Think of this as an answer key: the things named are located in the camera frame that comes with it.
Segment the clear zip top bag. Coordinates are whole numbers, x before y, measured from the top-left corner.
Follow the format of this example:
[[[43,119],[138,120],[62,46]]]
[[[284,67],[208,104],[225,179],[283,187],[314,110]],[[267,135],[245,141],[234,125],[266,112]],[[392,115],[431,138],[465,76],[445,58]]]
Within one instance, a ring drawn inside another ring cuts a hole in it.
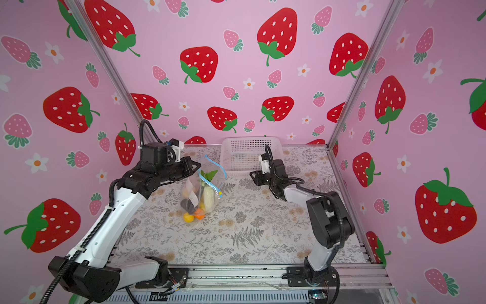
[[[182,188],[180,207],[185,211],[185,223],[203,220],[213,212],[223,196],[223,185],[228,178],[226,170],[208,155],[202,157],[197,171]]]

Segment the dark brown toy fruit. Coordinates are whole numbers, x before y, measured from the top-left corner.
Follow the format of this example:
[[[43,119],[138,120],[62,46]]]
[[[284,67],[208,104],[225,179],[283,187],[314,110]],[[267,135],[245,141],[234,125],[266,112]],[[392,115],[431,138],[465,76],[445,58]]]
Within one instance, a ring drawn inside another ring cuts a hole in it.
[[[191,200],[183,199],[180,203],[180,206],[189,214],[193,215],[197,208],[194,206]]]

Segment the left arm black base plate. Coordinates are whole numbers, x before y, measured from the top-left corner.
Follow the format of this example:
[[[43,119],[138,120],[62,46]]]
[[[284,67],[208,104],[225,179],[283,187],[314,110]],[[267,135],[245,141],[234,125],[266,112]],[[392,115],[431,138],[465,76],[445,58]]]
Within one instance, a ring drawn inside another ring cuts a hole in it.
[[[164,269],[150,281],[142,281],[135,284],[137,289],[168,289],[173,285],[178,285],[178,288],[185,288],[187,279],[189,277],[189,268],[176,267]]]

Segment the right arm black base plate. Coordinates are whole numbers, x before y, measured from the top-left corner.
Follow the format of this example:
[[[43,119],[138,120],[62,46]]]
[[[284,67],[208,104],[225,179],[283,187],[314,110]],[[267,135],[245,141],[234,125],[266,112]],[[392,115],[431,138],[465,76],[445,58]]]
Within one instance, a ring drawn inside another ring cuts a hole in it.
[[[337,287],[340,285],[338,272],[332,266],[319,272],[309,267],[287,267],[282,279],[290,287]]]

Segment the white plastic basket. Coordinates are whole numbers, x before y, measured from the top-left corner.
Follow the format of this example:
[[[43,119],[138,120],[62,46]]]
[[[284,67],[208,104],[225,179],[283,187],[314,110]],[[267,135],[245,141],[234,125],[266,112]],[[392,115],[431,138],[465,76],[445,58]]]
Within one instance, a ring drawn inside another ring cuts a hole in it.
[[[261,170],[259,157],[265,153],[266,145],[271,148],[274,158],[283,158],[283,149],[278,138],[226,138],[221,144],[219,164],[229,177],[248,178],[250,172]]]

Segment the orange toy tangerine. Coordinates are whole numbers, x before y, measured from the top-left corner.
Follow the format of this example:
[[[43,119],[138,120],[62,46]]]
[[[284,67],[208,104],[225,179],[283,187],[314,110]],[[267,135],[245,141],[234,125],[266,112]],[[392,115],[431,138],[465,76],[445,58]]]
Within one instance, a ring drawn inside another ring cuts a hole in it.
[[[206,212],[202,208],[198,208],[194,213],[194,217],[198,220],[203,220],[205,216]]]

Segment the yellow toy lemon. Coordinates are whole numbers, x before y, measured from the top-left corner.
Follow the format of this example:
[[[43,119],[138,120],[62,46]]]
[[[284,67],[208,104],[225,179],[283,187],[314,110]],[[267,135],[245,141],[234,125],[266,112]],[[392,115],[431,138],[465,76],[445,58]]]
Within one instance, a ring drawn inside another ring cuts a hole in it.
[[[192,223],[195,220],[195,216],[190,215],[189,213],[185,213],[183,216],[184,222],[186,223]]]

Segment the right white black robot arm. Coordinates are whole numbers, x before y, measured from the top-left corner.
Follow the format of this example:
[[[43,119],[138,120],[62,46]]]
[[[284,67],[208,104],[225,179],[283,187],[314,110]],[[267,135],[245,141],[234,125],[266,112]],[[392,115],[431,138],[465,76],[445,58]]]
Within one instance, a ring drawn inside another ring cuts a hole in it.
[[[261,170],[250,176],[257,186],[268,186],[276,199],[306,207],[316,239],[311,253],[305,258],[304,277],[310,285],[318,285],[332,272],[332,262],[355,233],[353,221],[339,194],[321,193],[303,187],[304,181],[288,177],[282,160],[260,157]]]

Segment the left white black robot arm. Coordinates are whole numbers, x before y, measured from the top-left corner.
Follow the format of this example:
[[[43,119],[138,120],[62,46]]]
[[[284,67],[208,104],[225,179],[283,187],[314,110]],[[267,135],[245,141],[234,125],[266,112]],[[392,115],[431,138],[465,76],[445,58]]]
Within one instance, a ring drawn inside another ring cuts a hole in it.
[[[168,262],[145,257],[125,266],[110,267],[108,261],[129,220],[159,188],[192,176],[201,164],[181,157],[184,143],[172,139],[165,143],[144,144],[140,161],[109,190],[109,204],[84,238],[65,257],[54,257],[49,271],[54,276],[41,303],[48,303],[54,289],[64,290],[101,303],[118,290],[140,282],[162,287],[172,281]]]

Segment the white toy radish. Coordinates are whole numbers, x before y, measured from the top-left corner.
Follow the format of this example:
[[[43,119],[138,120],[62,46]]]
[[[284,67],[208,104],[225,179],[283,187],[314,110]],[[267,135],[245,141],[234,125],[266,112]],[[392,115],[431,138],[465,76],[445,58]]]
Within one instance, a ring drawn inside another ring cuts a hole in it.
[[[218,192],[211,186],[212,180],[218,173],[218,170],[213,170],[210,172],[201,171],[201,208],[206,212],[206,214],[212,212],[218,201]]]

